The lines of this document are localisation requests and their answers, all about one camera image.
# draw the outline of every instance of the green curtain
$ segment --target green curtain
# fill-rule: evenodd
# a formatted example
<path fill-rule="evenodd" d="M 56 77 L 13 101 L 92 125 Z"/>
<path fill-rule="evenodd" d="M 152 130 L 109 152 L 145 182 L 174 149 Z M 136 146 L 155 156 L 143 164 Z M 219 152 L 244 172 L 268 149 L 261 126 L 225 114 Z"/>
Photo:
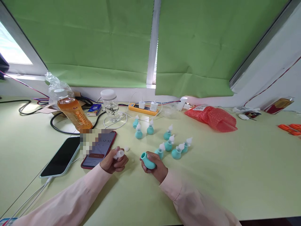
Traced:
<path fill-rule="evenodd" d="M 288 0 L 162 0 L 156 95 L 232 96 L 229 80 Z"/>
<path fill-rule="evenodd" d="M 4 0 L 70 86 L 146 87 L 153 0 Z"/>

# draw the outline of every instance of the person's left hand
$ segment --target person's left hand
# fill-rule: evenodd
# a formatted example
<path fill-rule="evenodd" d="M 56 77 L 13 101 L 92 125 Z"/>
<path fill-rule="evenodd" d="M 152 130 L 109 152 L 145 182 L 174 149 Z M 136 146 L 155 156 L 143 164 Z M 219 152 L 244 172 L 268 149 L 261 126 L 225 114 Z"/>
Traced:
<path fill-rule="evenodd" d="M 115 149 L 112 149 L 108 155 L 101 161 L 100 163 L 100 167 L 106 171 L 107 173 L 114 173 L 116 172 L 121 172 L 124 170 L 126 163 L 129 161 L 129 158 L 124 154 L 124 156 L 122 156 L 121 158 L 118 159 L 114 159 L 114 155 L 116 155 L 116 153 L 119 150 L 123 150 L 123 148 L 120 148 L 119 146 L 116 147 Z"/>

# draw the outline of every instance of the yellow power strip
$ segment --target yellow power strip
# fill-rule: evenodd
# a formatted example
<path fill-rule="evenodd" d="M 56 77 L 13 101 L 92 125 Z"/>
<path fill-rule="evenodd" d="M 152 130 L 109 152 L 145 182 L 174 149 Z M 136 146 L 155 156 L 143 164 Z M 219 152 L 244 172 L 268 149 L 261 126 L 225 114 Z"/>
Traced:
<path fill-rule="evenodd" d="M 158 114 L 158 109 L 157 109 L 157 111 L 150 111 L 150 107 L 144 107 L 144 109 L 141 109 L 141 108 L 139 108 L 139 104 L 134 104 L 134 103 L 131 103 L 129 105 L 129 110 L 141 112 L 141 113 L 153 115 L 153 116 Z"/>

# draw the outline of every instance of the red plastic bag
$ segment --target red plastic bag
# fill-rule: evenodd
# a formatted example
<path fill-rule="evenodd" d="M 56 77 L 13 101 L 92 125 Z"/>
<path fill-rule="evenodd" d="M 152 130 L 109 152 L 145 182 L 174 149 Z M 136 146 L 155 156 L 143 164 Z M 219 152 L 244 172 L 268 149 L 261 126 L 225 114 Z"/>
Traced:
<path fill-rule="evenodd" d="M 220 108 L 214 108 L 207 104 L 202 104 L 189 109 L 185 114 L 202 123 L 206 123 L 211 128 L 220 132 L 231 132 L 237 130 L 236 119 Z"/>

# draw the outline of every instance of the red phone case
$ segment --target red phone case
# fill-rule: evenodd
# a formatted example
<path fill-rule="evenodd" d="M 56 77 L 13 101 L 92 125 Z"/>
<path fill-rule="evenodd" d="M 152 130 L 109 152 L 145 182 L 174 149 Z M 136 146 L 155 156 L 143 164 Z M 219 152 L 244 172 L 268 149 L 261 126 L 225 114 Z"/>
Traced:
<path fill-rule="evenodd" d="M 112 142 L 111 142 L 111 145 L 110 145 L 110 147 L 109 147 L 109 150 L 108 150 L 108 152 L 107 152 L 107 154 L 106 154 L 106 156 L 108 155 L 108 153 L 111 151 L 111 147 L 112 147 L 112 145 L 113 145 L 113 143 L 114 143 L 114 141 L 115 141 L 115 138 L 116 138 L 116 136 L 117 136 L 117 132 L 116 131 L 112 131 L 112 132 L 114 132 L 115 133 L 115 135 L 114 135 L 114 138 L 113 138 L 113 140 L 112 140 Z M 82 161 L 82 163 L 81 163 L 81 168 L 83 168 L 83 169 L 93 169 L 94 167 L 85 167 L 85 166 L 83 166 L 82 164 L 85 162 L 85 160 L 86 160 L 86 158 L 88 157 L 88 155 L 85 157 L 85 159 Z"/>

